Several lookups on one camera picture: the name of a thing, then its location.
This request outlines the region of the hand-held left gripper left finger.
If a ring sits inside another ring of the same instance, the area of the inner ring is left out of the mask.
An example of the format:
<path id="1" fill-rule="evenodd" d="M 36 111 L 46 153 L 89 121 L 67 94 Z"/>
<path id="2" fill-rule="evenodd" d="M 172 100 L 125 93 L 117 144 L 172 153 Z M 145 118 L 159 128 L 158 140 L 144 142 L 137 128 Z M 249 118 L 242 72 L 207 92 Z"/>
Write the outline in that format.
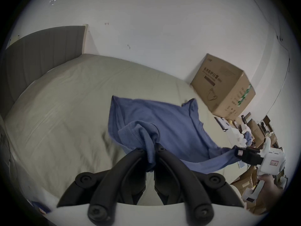
<path id="1" fill-rule="evenodd" d="M 110 170 L 78 174 L 60 198 L 57 208 L 89 204 L 92 223 L 113 223 L 117 203 L 137 205 L 146 189 L 146 151 L 138 148 Z"/>

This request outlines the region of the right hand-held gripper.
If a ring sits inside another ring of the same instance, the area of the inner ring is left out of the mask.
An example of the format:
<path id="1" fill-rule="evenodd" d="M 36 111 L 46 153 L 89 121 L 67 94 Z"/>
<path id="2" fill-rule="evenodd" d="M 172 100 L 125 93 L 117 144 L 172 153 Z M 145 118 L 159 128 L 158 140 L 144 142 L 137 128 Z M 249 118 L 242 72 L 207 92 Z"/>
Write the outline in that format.
<path id="1" fill-rule="evenodd" d="M 271 146 L 270 137 L 266 137 L 263 149 L 241 148 L 234 146 L 232 148 L 236 161 L 242 161 L 255 166 L 257 176 L 278 175 L 285 166 L 285 153 L 278 148 Z M 253 188 L 247 188 L 242 194 L 242 200 L 245 202 L 255 202 L 264 187 L 265 181 L 259 180 Z"/>

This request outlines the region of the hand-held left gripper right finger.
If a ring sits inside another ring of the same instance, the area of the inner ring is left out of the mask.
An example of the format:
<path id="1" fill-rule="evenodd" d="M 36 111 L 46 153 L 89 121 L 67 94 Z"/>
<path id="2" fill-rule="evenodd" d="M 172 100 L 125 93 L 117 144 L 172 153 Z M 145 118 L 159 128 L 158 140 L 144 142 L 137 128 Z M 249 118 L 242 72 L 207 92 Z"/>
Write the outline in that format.
<path id="1" fill-rule="evenodd" d="M 162 145 L 155 145 L 155 190 L 164 205 L 183 202 L 187 223 L 210 223 L 213 204 L 244 209 L 243 202 L 224 176 L 190 170 Z"/>

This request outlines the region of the person's right hand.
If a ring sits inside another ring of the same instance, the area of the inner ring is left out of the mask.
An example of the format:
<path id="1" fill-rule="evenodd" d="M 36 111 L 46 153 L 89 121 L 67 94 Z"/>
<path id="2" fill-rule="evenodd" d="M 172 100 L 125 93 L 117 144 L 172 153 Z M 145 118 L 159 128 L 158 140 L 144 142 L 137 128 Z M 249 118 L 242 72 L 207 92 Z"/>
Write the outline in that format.
<path id="1" fill-rule="evenodd" d="M 272 175 L 260 175 L 258 176 L 258 179 L 265 183 L 258 195 L 258 198 L 256 199 L 256 205 L 249 209 L 249 211 L 255 215 L 269 213 L 284 192 L 282 188 L 279 188 L 274 184 L 274 178 Z"/>

